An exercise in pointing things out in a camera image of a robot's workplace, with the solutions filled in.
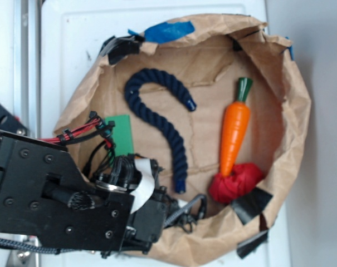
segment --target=navy blue rope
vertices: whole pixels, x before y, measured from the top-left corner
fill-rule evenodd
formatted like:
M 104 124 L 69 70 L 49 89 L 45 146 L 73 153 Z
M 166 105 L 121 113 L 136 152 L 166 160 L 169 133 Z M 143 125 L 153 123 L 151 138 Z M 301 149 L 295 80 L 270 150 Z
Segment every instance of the navy blue rope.
M 188 169 L 183 138 L 179 135 L 172 123 L 147 108 L 146 105 L 141 102 L 139 90 L 144 83 L 148 82 L 155 82 L 165 86 L 181 103 L 185 104 L 190 111 L 196 109 L 196 104 L 188 89 L 173 75 L 165 71 L 145 68 L 134 74 L 125 86 L 125 99 L 130 109 L 142 120 L 158 128 L 168 140 L 172 150 L 175 191 L 181 194 L 185 192 L 185 180 L 187 178 Z

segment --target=orange carrot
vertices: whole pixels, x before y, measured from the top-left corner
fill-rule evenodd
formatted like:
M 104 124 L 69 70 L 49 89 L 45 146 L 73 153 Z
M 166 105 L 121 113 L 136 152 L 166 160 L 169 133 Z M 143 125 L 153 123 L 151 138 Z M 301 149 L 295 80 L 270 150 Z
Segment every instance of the orange carrot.
M 245 136 L 250 118 L 250 109 L 245 101 L 251 85 L 251 79 L 239 78 L 237 100 L 226 108 L 224 114 L 220 151 L 220 173 L 223 177 L 230 175 Z

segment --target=black tape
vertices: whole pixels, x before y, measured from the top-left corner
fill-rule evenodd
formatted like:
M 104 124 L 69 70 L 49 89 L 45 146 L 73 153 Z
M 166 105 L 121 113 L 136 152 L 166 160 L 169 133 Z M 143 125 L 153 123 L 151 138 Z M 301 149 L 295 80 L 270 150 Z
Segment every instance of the black tape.
M 120 38 L 112 36 L 102 44 L 99 55 L 108 55 L 109 64 L 115 65 L 127 55 L 138 54 L 144 41 L 145 38 L 140 35 Z
M 262 211 L 272 199 L 272 195 L 259 188 L 254 188 L 250 193 L 239 197 L 231 202 L 233 210 L 240 221 L 245 225 L 256 216 L 260 216 L 259 233 L 250 239 L 238 244 L 236 253 L 243 259 L 249 253 L 257 249 L 268 238 L 266 218 Z
M 233 50 L 234 51 L 242 51 L 242 47 L 240 46 L 239 42 L 233 39 Z
M 237 245 L 236 253 L 237 255 L 243 259 L 248 254 L 253 252 L 260 246 L 262 243 L 267 241 L 268 238 L 268 230 L 259 232 L 257 235 L 254 235 L 252 238 L 245 240 Z
M 271 198 L 271 194 L 256 187 L 250 193 L 231 201 L 231 207 L 245 225 L 262 213 Z

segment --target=white surface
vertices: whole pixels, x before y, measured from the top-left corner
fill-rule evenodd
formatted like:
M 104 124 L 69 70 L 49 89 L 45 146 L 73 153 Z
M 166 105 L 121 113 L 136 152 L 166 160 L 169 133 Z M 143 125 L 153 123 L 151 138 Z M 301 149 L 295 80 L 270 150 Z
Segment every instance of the white surface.
M 85 1 L 47 0 L 42 7 L 41 135 L 49 136 L 72 93 L 109 37 L 142 32 L 165 20 L 197 13 L 249 14 L 266 21 L 265 2 L 243 1 Z M 241 260 L 231 252 L 206 265 L 288 267 L 289 244 L 285 208 L 270 232 L 270 242 Z M 42 256 L 42 266 L 173 266 L 152 259 L 109 257 L 87 252 Z
M 46 0 L 42 7 L 41 135 L 49 136 L 102 43 L 198 13 L 249 14 L 266 21 L 264 0 Z
M 28 128 L 40 134 L 40 13 L 42 0 L 28 0 Z
M 337 267 L 337 0 L 267 0 L 312 98 L 299 178 L 287 199 L 292 265 Z
M 0 103 L 13 112 L 13 0 L 0 0 Z

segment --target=screw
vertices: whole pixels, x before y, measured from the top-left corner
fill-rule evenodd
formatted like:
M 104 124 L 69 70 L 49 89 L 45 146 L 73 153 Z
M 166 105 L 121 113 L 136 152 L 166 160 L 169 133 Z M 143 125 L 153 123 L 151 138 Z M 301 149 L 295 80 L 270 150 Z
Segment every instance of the screw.
M 167 192 L 167 187 L 165 186 L 160 186 L 159 190 L 163 191 L 164 193 Z
M 53 155 L 51 155 L 51 154 L 46 155 L 45 156 L 45 162 L 48 163 L 48 164 L 52 163 L 53 162 Z
M 67 235 L 71 234 L 73 231 L 74 231 L 73 226 L 68 226 L 68 227 L 66 228 L 66 234 L 67 234 Z
M 113 211 L 111 212 L 111 216 L 112 216 L 113 218 L 118 217 L 118 216 L 119 216 L 119 211 L 118 211 L 118 210 L 113 210 Z
M 156 235 L 151 235 L 150 239 L 151 239 L 151 242 L 156 242 L 157 241 L 157 236 Z
M 165 212 L 166 211 L 166 205 L 164 203 L 161 203 L 157 206 L 158 211 Z
M 20 129 L 17 129 L 16 133 L 18 135 L 25 135 L 26 134 L 26 131 L 23 129 L 23 128 L 20 128 Z
M 17 254 L 17 257 L 24 261 L 26 260 L 26 258 L 28 258 L 29 256 L 31 255 L 31 252 L 29 251 L 20 251 L 18 254 Z
M 38 207 L 40 206 L 40 203 L 38 203 L 37 201 L 31 202 L 30 203 L 30 209 L 33 211 L 38 210 Z
M 8 199 L 5 199 L 5 201 L 3 202 L 3 204 L 5 206 L 9 207 L 9 206 L 13 205 L 13 202 L 14 202 L 13 199 L 9 197 Z
M 111 230 L 109 230 L 109 231 L 107 231 L 107 232 L 105 233 L 105 237 L 106 237 L 107 239 L 111 239 L 111 238 L 113 237 L 113 235 L 114 235 L 114 233 L 113 233 L 113 231 L 111 231 Z
M 19 155 L 20 155 L 22 158 L 26 159 L 26 158 L 28 158 L 28 156 L 30 155 L 30 151 L 29 151 L 28 149 L 23 149 L 23 150 L 21 150 L 21 151 L 19 152 Z

